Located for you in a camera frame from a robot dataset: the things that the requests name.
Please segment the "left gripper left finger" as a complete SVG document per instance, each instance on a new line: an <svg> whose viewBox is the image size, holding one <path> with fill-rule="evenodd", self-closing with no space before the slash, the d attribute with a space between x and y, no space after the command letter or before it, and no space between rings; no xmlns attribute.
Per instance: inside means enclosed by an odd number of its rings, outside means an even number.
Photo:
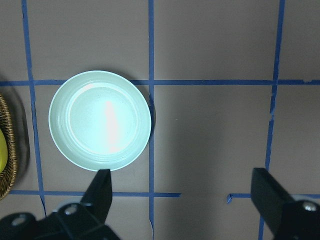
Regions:
<svg viewBox="0 0 320 240"><path fill-rule="evenodd" d="M112 204L112 179L109 169L100 169L96 173L80 203L100 223L105 223Z"/></svg>

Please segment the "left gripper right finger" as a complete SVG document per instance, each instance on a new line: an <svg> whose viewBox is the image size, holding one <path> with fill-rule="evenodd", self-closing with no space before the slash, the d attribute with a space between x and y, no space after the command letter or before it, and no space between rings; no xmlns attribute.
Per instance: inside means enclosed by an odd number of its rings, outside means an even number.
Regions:
<svg viewBox="0 0 320 240"><path fill-rule="evenodd" d="M254 168L251 176L251 200L272 232L281 226L283 208L294 198L265 168Z"/></svg>

